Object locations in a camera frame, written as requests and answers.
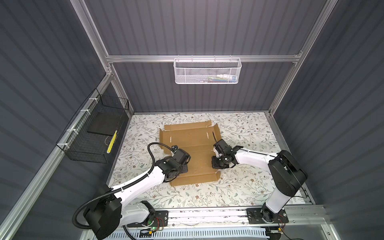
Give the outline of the brown cardboard box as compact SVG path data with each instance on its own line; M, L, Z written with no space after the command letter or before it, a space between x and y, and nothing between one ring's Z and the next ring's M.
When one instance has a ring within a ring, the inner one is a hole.
M172 187L216 182L221 178L221 172L213 169L212 156L215 156L214 144L221 137L218 124L212 121L189 124L165 125L160 130L160 142L171 147L178 146L191 156L188 172L180 174L171 181Z

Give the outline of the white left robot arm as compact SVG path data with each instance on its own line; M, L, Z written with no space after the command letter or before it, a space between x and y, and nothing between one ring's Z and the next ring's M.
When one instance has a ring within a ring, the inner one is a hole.
M92 230L98 240L109 237L117 228L138 224L151 228L156 221L156 210L147 201L136 205L130 202L147 190L176 179L187 172L191 156L177 146L166 146L171 155L156 160L150 152L152 165L141 175L114 187L102 186L89 200L77 209L73 216L75 227Z

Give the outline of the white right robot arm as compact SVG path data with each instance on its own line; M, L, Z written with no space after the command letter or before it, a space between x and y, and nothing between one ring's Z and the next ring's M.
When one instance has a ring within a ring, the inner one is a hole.
M306 171L287 150L281 150L278 153L255 152L242 146L231 147L220 139L215 140L214 153L213 169L224 170L238 165L247 165L272 175L275 188L256 213L256 218L267 224L282 222L279 217L283 215L285 205L296 196L308 179Z

